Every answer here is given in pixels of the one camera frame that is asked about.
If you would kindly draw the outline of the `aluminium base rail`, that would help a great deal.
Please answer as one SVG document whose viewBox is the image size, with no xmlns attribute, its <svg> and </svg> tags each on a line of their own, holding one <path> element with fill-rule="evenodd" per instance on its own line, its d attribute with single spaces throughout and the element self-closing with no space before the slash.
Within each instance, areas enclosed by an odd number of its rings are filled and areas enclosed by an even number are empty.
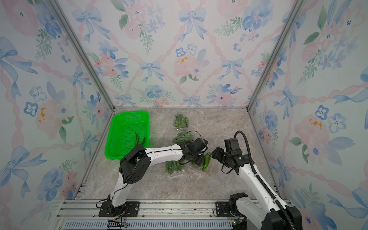
<svg viewBox="0 0 368 230">
<path fill-rule="evenodd" d="M 104 201 L 65 201 L 52 224 L 53 230 L 259 230 L 235 210 L 233 217 L 214 215 L 217 200 L 128 200 L 140 202 L 137 217 L 99 217 Z"/>
</svg>

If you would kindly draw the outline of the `clear pepper container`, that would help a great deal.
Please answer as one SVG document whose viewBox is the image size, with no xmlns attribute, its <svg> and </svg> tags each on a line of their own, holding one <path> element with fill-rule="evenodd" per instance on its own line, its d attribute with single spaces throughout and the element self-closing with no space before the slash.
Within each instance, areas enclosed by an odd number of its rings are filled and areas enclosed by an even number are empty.
<svg viewBox="0 0 368 230">
<path fill-rule="evenodd" d="M 195 163 L 191 163 L 190 165 L 194 170 L 197 170 L 198 172 L 201 172 L 201 173 L 202 172 L 204 173 L 208 170 L 211 159 L 212 159 L 211 153 L 206 153 L 204 156 L 205 156 L 205 160 L 200 166 L 196 165 Z"/>
<path fill-rule="evenodd" d="M 174 116 L 173 126 L 177 129 L 188 128 L 189 119 L 185 115 L 178 113 Z"/>
<path fill-rule="evenodd" d="M 168 161 L 165 163 L 166 172 L 169 175 L 175 173 L 181 173 L 184 171 L 184 167 L 179 163 L 179 161 Z"/>
<path fill-rule="evenodd" d="M 175 138 L 173 138 L 172 142 L 174 144 L 178 143 L 190 143 L 194 140 L 193 135 L 190 132 L 180 132 L 177 134 Z"/>
</svg>

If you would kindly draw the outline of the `aluminium corner post left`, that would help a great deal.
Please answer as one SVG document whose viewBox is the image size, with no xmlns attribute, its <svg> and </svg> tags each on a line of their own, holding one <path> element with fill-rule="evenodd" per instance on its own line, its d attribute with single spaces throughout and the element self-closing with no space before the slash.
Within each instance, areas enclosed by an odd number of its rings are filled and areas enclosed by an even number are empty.
<svg viewBox="0 0 368 230">
<path fill-rule="evenodd" d="M 89 73 L 90 77 L 92 78 L 94 84 L 96 85 L 96 88 L 102 95 L 103 99 L 107 102 L 108 107 L 114 112 L 115 106 L 112 103 L 112 100 L 110 99 L 107 91 L 105 90 L 102 82 L 100 81 L 99 77 L 97 76 L 92 63 L 89 61 L 88 56 L 82 47 L 80 41 L 77 38 L 77 35 L 75 31 L 73 30 L 69 20 L 65 16 L 60 4 L 58 1 L 46 1 L 47 5 L 51 9 L 52 13 L 54 14 L 56 20 L 60 23 L 60 26 L 62 27 L 63 31 L 66 33 L 66 35 L 69 37 L 71 44 L 76 51 L 78 57 L 80 58 L 83 66 Z"/>
</svg>

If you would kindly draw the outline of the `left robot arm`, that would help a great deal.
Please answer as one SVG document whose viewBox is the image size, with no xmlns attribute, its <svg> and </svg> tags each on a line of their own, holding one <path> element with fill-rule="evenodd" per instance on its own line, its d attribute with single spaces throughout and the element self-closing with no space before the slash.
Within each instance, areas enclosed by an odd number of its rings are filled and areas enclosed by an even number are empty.
<svg viewBox="0 0 368 230">
<path fill-rule="evenodd" d="M 149 167 L 169 161 L 188 161 L 198 166 L 205 162 L 207 140 L 200 138 L 190 143 L 179 143 L 168 147 L 134 147 L 121 161 L 119 177 L 113 192 L 108 197 L 111 208 L 125 205 L 132 185 L 141 180 Z"/>
</svg>

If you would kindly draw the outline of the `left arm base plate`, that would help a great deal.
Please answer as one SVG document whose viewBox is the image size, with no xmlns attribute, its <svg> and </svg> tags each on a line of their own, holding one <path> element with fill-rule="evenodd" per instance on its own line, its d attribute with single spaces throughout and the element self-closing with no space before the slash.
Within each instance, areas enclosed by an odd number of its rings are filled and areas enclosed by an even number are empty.
<svg viewBox="0 0 368 230">
<path fill-rule="evenodd" d="M 127 201 L 124 205 L 113 208 L 107 201 L 104 201 L 99 208 L 99 217 L 137 217 L 140 208 L 140 202 Z"/>
</svg>

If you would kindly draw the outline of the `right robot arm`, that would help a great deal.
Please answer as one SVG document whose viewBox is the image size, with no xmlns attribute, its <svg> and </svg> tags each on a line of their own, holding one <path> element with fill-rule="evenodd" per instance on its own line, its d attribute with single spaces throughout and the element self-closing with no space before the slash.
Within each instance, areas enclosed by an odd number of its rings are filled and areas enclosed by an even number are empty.
<svg viewBox="0 0 368 230">
<path fill-rule="evenodd" d="M 247 217 L 260 230 L 302 230 L 302 215 L 297 207 L 288 205 L 264 180 L 250 152 L 241 149 L 226 152 L 217 147 L 212 158 L 233 169 L 255 195 L 258 204 L 250 198 L 234 194 L 235 210 Z"/>
</svg>

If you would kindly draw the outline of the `aluminium corner post right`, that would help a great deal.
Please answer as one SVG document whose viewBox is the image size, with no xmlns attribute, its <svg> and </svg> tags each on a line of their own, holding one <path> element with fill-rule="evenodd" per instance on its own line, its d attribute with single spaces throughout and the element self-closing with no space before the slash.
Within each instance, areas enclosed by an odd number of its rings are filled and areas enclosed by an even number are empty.
<svg viewBox="0 0 368 230">
<path fill-rule="evenodd" d="M 273 68 L 274 64 L 277 62 L 278 56 L 280 55 L 287 37 L 291 34 L 291 30 L 293 26 L 295 25 L 298 17 L 301 14 L 301 9 L 304 5 L 305 1 L 303 0 L 297 0 L 295 1 L 294 6 L 291 8 L 290 14 L 287 18 L 287 21 L 280 33 L 280 37 L 278 41 L 275 43 L 275 47 L 271 52 L 270 59 L 268 61 L 268 64 L 266 65 L 262 75 L 260 76 L 260 80 L 256 85 L 255 91 L 252 94 L 252 98 L 247 106 L 247 112 L 250 113 L 253 107 L 255 107 L 256 100 L 258 98 L 258 95 L 260 94 L 262 87 L 264 83 L 266 82 L 269 73 L 271 72 L 271 69 Z"/>
</svg>

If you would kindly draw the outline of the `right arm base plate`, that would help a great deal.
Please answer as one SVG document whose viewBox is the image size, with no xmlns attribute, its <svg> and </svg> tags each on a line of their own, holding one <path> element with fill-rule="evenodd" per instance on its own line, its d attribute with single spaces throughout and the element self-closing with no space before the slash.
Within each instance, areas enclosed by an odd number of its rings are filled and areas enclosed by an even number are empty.
<svg viewBox="0 0 368 230">
<path fill-rule="evenodd" d="M 230 205 L 228 201 L 217 201 L 215 202 L 214 215 L 220 217 L 233 217 L 230 212 Z"/>
</svg>

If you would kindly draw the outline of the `aluminium corner post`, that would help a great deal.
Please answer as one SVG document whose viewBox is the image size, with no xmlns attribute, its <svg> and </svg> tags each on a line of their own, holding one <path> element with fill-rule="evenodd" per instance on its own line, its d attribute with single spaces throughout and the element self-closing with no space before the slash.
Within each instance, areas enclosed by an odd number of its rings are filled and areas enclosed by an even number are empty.
<svg viewBox="0 0 368 230">
<path fill-rule="evenodd" d="M 66 35 L 69 37 L 71 44 L 76 51 L 78 57 L 80 58 L 83 66 L 89 73 L 90 77 L 92 78 L 94 84 L 96 85 L 96 88 L 102 95 L 103 99 L 107 102 L 108 107 L 114 112 L 115 106 L 112 103 L 112 100 L 110 99 L 107 91 L 105 90 L 102 82 L 100 81 L 99 77 L 97 76 L 92 63 L 89 61 L 88 56 L 82 47 L 80 41 L 77 38 L 77 35 L 75 31 L 73 30 L 69 20 L 65 16 L 60 4 L 58 1 L 46 1 L 47 5 L 51 9 L 52 13 L 54 14 L 56 20 L 60 23 L 60 26 L 62 27 L 63 31 L 66 33 Z"/>
<path fill-rule="evenodd" d="M 256 100 L 258 98 L 258 95 L 260 94 L 262 87 L 264 83 L 266 82 L 269 73 L 271 72 L 271 69 L 273 68 L 274 64 L 277 62 L 278 56 L 280 55 L 287 37 L 291 34 L 291 30 L 293 26 L 295 25 L 298 17 L 301 14 L 301 9 L 304 5 L 305 1 L 303 0 L 297 0 L 295 1 L 294 6 L 291 8 L 290 14 L 287 18 L 287 21 L 280 33 L 280 37 L 278 41 L 275 43 L 275 47 L 271 52 L 270 59 L 268 61 L 268 64 L 266 65 L 262 75 L 260 76 L 260 80 L 256 85 L 255 91 L 252 94 L 252 98 L 247 106 L 247 112 L 250 113 L 253 107 L 255 107 Z"/>
</svg>

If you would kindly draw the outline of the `green plastic basket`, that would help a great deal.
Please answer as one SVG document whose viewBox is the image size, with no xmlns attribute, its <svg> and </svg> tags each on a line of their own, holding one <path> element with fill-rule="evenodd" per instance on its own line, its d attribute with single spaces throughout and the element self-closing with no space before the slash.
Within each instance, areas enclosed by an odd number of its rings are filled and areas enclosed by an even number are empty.
<svg viewBox="0 0 368 230">
<path fill-rule="evenodd" d="M 121 160 L 135 147 L 135 132 L 140 142 L 146 138 L 144 147 L 150 145 L 150 115 L 147 111 L 130 111 L 116 114 L 111 121 L 105 157 L 109 160 Z"/>
</svg>

